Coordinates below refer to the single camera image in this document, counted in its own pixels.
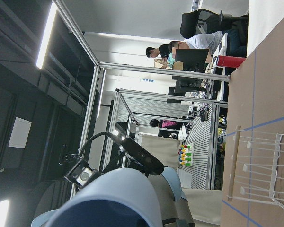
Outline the black monitor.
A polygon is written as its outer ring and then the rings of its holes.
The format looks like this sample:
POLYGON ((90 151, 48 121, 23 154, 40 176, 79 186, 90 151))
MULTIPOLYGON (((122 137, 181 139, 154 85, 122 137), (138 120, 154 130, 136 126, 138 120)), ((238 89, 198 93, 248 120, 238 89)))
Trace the black monitor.
POLYGON ((177 49, 175 62, 183 62, 183 71, 203 70, 208 49, 177 49))

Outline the black office chair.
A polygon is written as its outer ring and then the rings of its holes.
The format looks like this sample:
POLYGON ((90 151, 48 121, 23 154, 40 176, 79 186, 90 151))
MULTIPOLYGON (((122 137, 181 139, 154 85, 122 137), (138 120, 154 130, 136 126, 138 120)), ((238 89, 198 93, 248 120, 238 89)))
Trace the black office chair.
POLYGON ((248 22, 248 15, 234 17, 230 14, 216 14, 206 9, 198 9, 182 14, 180 34, 188 39, 197 34, 210 34, 225 31, 236 26, 237 21, 248 22))

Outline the red cylinder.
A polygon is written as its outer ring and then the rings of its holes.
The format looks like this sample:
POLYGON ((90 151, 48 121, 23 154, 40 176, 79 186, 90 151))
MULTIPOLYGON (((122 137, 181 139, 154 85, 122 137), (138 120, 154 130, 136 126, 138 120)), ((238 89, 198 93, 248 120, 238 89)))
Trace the red cylinder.
POLYGON ((238 68, 246 58, 244 57, 234 57, 234 56, 222 56, 217 57, 217 66, 228 67, 228 68, 238 68))

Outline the person in white shirt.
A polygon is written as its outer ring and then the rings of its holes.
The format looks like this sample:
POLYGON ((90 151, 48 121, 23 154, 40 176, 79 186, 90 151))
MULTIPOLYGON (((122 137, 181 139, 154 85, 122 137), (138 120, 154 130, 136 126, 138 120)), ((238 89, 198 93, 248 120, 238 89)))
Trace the person in white shirt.
POLYGON ((197 34, 185 41, 171 41, 169 43, 169 52, 176 54, 176 49, 208 49, 213 55, 218 48, 224 34, 227 33, 229 43, 229 56, 246 57, 247 46, 240 44, 239 32, 237 29, 228 29, 226 31, 217 31, 210 34, 197 34))

